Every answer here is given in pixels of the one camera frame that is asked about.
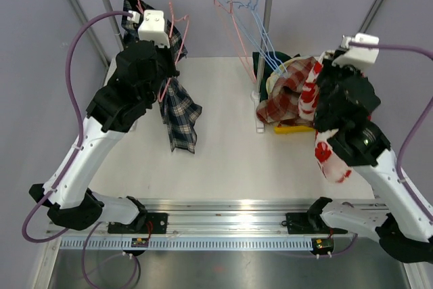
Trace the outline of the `red beige checked skirt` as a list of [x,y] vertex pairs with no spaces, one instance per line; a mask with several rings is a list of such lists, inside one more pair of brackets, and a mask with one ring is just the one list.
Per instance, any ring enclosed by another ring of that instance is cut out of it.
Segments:
[[302,56],[284,62],[282,74],[277,77],[268,99],[259,103],[256,117],[267,125],[311,126],[312,122],[302,118],[298,106],[302,88],[309,72],[317,63],[315,57]]

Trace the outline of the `red white floral skirt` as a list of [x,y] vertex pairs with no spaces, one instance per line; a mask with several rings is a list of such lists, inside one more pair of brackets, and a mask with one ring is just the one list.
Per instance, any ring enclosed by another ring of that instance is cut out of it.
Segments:
[[[299,116],[308,121],[313,122],[315,111],[319,100],[319,87],[317,86],[317,77],[323,68],[323,59],[316,61],[309,71],[309,74],[302,86],[300,99],[298,100]],[[315,129],[315,147],[314,155],[319,165],[323,176],[330,183],[343,183],[353,172],[353,169],[340,159],[332,150],[327,140],[336,133],[337,129],[330,131],[318,132]]]

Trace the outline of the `pastel floral skirt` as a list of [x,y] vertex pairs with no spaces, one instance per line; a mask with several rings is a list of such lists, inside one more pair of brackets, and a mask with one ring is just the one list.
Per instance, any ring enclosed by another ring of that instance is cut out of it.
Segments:
[[276,82],[280,78],[280,72],[283,74],[284,78],[291,78],[294,82],[294,89],[295,92],[300,92],[300,86],[304,81],[304,73],[303,71],[303,65],[302,60],[304,57],[296,57],[292,58],[283,64],[279,65],[278,68],[271,73],[270,77],[267,79],[265,88],[267,91],[267,94],[270,95]]

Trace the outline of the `light blue hanger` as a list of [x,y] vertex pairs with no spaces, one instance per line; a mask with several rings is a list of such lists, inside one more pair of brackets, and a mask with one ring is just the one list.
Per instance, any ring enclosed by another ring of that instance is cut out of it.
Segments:
[[[221,0],[222,4],[225,5],[225,7],[229,7],[228,1],[229,0]],[[233,0],[233,10],[234,10],[235,18],[239,18],[241,21],[239,24],[239,30],[240,30],[244,45],[246,47],[248,59],[249,59],[250,63],[252,64],[252,67],[254,69],[254,75],[256,76],[257,68],[258,68],[259,52],[256,50],[256,47],[251,44],[250,40],[248,40],[249,38],[243,34],[243,30],[244,30],[243,28],[246,28],[246,32],[248,33],[248,35],[253,38],[253,41],[256,41],[256,43],[258,43],[257,44],[258,47],[260,45],[260,32],[258,31],[258,28],[256,27],[254,18],[250,14],[250,11],[248,9],[246,9],[245,7],[240,7],[239,3],[246,4],[247,2],[248,2],[248,0]],[[265,3],[265,0],[260,0],[259,5],[258,5],[258,14],[259,14],[260,18],[263,17],[264,3]],[[265,62],[265,68],[266,67],[270,68],[269,65]]]

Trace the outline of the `navy plaid skirt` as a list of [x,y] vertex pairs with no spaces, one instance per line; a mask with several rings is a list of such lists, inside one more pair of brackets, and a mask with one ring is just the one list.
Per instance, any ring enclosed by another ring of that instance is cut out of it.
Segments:
[[[145,10],[154,9],[143,1],[142,4]],[[126,12],[130,10],[139,12],[137,0],[124,0],[123,10]],[[166,21],[167,34],[169,34],[172,25],[170,20]],[[127,18],[122,18],[121,26],[124,29],[123,41],[125,45],[139,40],[139,24],[134,24],[128,21]],[[179,57],[179,60],[181,60],[187,55],[187,49],[183,45],[181,33],[174,25],[170,38],[170,48],[174,51],[175,59]],[[162,122],[167,126],[171,151],[180,149],[195,154],[197,134],[194,127],[202,113],[202,107],[194,103],[186,89],[176,78],[171,79],[162,102],[159,104]]]

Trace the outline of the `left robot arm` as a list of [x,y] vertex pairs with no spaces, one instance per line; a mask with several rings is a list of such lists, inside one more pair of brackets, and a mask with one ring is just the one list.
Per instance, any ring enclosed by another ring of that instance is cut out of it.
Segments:
[[139,233],[147,210],[138,199],[103,196],[89,184],[111,149],[152,108],[162,83],[177,76],[173,51],[153,41],[136,41],[115,58],[116,68],[86,109],[83,134],[77,137],[55,175],[29,190],[60,227],[84,230],[97,222],[113,223],[122,233]]

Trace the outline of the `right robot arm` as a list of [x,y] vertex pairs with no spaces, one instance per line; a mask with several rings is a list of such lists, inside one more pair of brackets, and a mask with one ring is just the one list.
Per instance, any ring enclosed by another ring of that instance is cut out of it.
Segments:
[[432,205],[397,167],[389,140],[370,121],[379,106],[372,84],[354,66],[325,63],[317,78],[318,131],[336,130],[327,143],[332,151],[366,180],[387,213],[372,213],[321,197],[309,208],[308,227],[351,231],[378,242],[403,263],[432,262]]

